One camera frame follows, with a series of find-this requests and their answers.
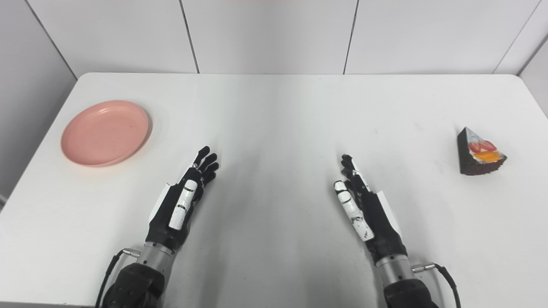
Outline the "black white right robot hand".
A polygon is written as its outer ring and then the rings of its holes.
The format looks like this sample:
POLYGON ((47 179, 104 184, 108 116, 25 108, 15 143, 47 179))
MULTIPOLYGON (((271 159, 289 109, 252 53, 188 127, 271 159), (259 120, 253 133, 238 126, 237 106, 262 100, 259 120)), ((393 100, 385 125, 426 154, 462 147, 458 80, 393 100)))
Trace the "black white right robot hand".
POLYGON ((345 180, 334 183, 334 191, 358 237, 365 243, 372 261, 392 255, 408 255, 399 226, 382 191, 373 192, 354 158, 341 156, 345 180))

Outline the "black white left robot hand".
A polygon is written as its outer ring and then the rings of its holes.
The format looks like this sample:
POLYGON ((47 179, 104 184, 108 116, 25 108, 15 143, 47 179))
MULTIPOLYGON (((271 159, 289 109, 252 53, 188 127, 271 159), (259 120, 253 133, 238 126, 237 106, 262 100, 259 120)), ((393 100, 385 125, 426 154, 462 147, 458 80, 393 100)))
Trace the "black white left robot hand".
POLYGON ((145 242, 159 244, 176 252, 186 241, 189 224, 206 186, 215 179, 219 169, 217 154, 209 146, 200 149, 181 180, 166 185, 158 199, 145 242))

